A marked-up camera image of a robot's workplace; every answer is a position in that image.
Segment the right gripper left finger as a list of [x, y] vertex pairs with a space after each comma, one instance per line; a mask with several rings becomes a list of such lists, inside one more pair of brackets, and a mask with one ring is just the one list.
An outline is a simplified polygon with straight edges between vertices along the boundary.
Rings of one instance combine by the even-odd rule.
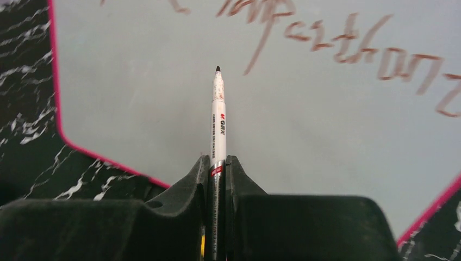
[[17, 200], [1, 210], [1, 260], [199, 260], [209, 158], [148, 201]]

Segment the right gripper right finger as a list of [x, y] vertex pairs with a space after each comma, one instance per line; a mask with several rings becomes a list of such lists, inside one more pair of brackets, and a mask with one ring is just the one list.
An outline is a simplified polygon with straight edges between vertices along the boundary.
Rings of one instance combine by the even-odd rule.
[[268, 194], [226, 162], [229, 260], [400, 260], [386, 217], [362, 196]]

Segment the white marker pen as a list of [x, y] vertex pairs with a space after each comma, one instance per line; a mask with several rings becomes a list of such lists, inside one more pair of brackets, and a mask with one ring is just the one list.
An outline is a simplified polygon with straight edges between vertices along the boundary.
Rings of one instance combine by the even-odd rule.
[[216, 67], [213, 80], [210, 124], [209, 176], [207, 185], [207, 225], [204, 259], [226, 260], [226, 104], [221, 68]]

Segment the pink framed whiteboard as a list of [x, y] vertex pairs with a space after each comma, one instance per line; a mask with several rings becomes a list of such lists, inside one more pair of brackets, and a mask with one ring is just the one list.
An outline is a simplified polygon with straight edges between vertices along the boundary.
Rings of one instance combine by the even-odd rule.
[[361, 195], [399, 243], [460, 189], [460, 1], [49, 1], [58, 129], [178, 181], [227, 153], [267, 192]]

